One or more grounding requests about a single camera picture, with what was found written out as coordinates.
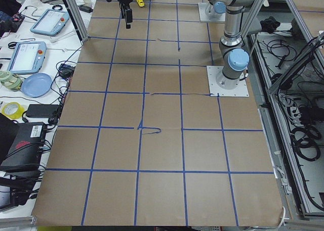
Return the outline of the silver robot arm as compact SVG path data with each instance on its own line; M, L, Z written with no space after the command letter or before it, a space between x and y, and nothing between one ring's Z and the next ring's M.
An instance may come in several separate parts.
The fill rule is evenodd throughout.
M217 84L224 89L234 89L239 78L247 69L250 57L242 49L243 38L241 34L242 17L246 6L254 0L207 0L210 5L216 2L225 4L225 22L223 36L219 42L224 66L216 76Z

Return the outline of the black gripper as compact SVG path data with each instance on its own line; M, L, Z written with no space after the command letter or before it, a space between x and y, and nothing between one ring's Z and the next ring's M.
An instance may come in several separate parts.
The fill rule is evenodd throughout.
M126 21L126 29L131 28L131 23L133 22L132 9L125 9L125 6L129 6L133 0L118 0L120 3L121 18Z

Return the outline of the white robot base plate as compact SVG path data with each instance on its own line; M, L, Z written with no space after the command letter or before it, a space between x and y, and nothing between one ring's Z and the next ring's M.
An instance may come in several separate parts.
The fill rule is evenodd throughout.
M207 66L210 96L249 97L248 87L242 72L238 79L228 79L223 75L223 66Z

